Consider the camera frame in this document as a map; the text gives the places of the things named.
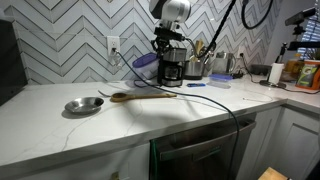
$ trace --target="white cabinet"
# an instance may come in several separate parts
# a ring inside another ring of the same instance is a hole
[[[267,145],[278,120],[281,107],[258,112],[256,127],[252,130],[248,140],[246,151],[243,155],[237,180],[257,179],[257,166],[263,161],[267,151]]]
[[[272,167],[294,180],[306,179],[320,159],[318,132],[319,114],[283,108],[257,173]]]
[[[149,179],[149,151],[148,143],[74,164],[61,165],[61,167],[21,179],[113,180],[112,174],[118,172],[120,180],[147,180]]]

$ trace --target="small silver bowl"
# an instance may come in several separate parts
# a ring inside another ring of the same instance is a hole
[[[64,108],[73,114],[85,115],[100,110],[103,99],[97,97],[77,98],[64,106]]]

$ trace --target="white marble countertop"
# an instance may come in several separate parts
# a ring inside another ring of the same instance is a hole
[[[232,80],[230,89],[189,88],[186,87],[189,82],[184,81],[182,87],[170,90],[208,97],[235,114],[284,104],[320,114],[320,94],[269,88],[250,82],[248,77]],[[287,88],[303,90],[292,84]],[[229,118],[225,110],[204,99],[178,96],[112,103],[97,90],[110,95],[159,93],[152,88],[132,88],[123,81],[25,87],[0,107],[0,179]],[[78,97],[102,97],[105,102],[93,115],[71,115],[64,106]]]

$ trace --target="dishwasher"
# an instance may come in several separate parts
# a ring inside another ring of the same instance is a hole
[[[230,177],[235,179],[241,165],[256,114],[237,117],[239,139]],[[150,180],[227,179],[236,139],[234,119],[197,127],[151,141]]]

